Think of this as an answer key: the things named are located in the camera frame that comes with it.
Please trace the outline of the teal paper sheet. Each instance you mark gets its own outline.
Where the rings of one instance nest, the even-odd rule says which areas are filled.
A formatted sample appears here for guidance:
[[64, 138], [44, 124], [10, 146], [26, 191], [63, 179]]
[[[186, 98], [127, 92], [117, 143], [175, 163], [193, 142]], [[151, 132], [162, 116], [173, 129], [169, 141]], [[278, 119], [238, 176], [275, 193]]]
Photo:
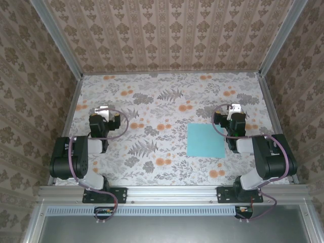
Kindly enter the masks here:
[[225, 158], [225, 138], [211, 124], [188, 124], [187, 156]]

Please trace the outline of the floral table mat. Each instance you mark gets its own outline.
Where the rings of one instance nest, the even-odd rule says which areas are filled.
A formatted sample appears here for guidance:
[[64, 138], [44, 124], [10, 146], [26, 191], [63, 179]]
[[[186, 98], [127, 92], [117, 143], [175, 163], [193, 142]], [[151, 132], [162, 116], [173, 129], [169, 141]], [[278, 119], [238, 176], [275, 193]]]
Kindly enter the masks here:
[[231, 184], [255, 166], [252, 154], [187, 156], [188, 124], [211, 124], [213, 110], [238, 103], [248, 135], [273, 128], [255, 72], [87, 75], [70, 135], [87, 135], [89, 116], [107, 105], [123, 113], [107, 152], [91, 155], [89, 169], [113, 186]]

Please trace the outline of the small circuit board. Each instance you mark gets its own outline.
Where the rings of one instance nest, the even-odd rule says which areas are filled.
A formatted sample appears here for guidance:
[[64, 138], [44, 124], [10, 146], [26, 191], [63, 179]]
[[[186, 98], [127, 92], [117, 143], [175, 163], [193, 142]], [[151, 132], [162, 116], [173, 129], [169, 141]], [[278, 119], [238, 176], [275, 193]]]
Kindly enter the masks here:
[[237, 219], [250, 219], [253, 215], [253, 204], [250, 203], [247, 206], [236, 206], [235, 207]]
[[113, 211], [114, 207], [96, 207], [94, 208], [94, 217], [99, 220], [107, 220]]

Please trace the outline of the grey metal panel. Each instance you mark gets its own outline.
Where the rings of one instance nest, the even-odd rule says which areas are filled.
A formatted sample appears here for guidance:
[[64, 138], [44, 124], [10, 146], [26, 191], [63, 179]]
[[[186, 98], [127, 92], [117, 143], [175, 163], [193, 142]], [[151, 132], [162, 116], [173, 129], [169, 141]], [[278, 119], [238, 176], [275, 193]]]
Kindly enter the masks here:
[[249, 223], [228, 216], [48, 217], [40, 243], [310, 243], [300, 213], [279, 210]]

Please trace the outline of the aluminium table side rail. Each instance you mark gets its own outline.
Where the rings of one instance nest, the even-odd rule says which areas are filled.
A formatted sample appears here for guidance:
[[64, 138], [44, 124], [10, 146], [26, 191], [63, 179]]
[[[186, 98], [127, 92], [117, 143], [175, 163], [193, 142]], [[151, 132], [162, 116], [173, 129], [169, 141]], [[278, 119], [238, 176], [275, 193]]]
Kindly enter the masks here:
[[275, 134], [282, 134], [283, 133], [282, 128], [281, 128], [281, 125], [280, 125], [280, 122], [279, 122], [279, 119], [278, 119], [278, 116], [277, 116], [277, 113], [275, 110], [274, 103], [271, 98], [271, 94], [270, 94], [266, 79], [260, 73], [257, 72], [256, 74], [258, 77], [260, 89], [263, 94], [264, 102], [267, 107], [267, 111], [268, 111], [268, 115], [269, 115], [269, 118], [271, 121], [273, 131]]
[[74, 91], [74, 94], [73, 94], [73, 97], [72, 97], [72, 101], [71, 101], [71, 104], [70, 104], [70, 108], [69, 108], [69, 111], [68, 111], [68, 114], [67, 114], [66, 122], [65, 122], [64, 129], [63, 129], [63, 132], [61, 134], [61, 137], [68, 137], [68, 135], [69, 135], [69, 131], [70, 131], [71, 124], [72, 124], [72, 121], [73, 121], [73, 116], [74, 116], [74, 113], [75, 113], [75, 110], [76, 110], [76, 106], [77, 106], [78, 98], [80, 96], [82, 85], [83, 85], [83, 78], [81, 78], [76, 83], [75, 91]]

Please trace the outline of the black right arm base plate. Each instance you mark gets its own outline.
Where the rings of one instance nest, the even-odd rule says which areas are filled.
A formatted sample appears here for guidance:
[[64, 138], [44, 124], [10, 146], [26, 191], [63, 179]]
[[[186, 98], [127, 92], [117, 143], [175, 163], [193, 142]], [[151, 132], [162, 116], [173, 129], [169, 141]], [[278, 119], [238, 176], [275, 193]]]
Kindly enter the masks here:
[[258, 190], [235, 189], [232, 186], [216, 188], [218, 203], [262, 203], [263, 196]]

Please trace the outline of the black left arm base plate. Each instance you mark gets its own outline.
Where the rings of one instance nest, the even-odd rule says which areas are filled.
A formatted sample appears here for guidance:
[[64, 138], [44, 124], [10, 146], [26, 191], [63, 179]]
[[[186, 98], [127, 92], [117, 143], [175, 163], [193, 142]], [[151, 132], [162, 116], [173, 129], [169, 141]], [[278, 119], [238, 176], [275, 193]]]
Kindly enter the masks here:
[[[125, 204], [127, 200], [128, 189], [126, 187], [110, 187], [108, 192], [115, 195], [119, 204]], [[112, 204], [113, 198], [110, 195], [84, 190], [84, 204]]]

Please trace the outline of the aluminium corner post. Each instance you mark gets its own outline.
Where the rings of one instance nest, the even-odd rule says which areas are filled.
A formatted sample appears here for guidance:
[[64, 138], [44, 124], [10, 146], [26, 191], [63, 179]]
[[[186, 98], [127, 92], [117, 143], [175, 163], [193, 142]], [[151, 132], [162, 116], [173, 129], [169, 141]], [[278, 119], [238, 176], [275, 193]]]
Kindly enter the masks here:
[[59, 24], [54, 19], [54, 15], [50, 12], [44, 0], [30, 1], [33, 7], [35, 8], [36, 12], [38, 13], [40, 19], [44, 23], [47, 31], [51, 35], [56, 46], [58, 47], [60, 53], [64, 57], [76, 80], [80, 81], [83, 76], [83, 71], [81, 69], [81, 66], [78, 64], [75, 56], [73, 55], [72, 48], [69, 46], [68, 42], [64, 37], [63, 32], [60, 30]]
[[279, 51], [283, 47], [285, 41], [287, 40], [290, 32], [292, 31], [294, 25], [296, 24], [299, 16], [304, 10], [308, 0], [294, 0], [292, 6], [290, 7], [285, 19], [279, 28], [276, 37], [273, 40], [260, 68], [259, 73], [261, 77], [265, 77], [270, 67], [272, 66], [275, 58], [279, 54]]

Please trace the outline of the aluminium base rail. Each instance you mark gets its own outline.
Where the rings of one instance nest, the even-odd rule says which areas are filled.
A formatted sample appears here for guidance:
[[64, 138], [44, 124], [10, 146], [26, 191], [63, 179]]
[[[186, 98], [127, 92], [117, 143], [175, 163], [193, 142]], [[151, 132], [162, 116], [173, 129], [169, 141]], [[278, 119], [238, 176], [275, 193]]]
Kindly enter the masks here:
[[[217, 186], [127, 186], [126, 205], [208, 205], [218, 204]], [[311, 201], [306, 185], [274, 184], [262, 192], [275, 198], [279, 205], [301, 205]], [[42, 186], [40, 203], [80, 204], [84, 190], [78, 186]]]

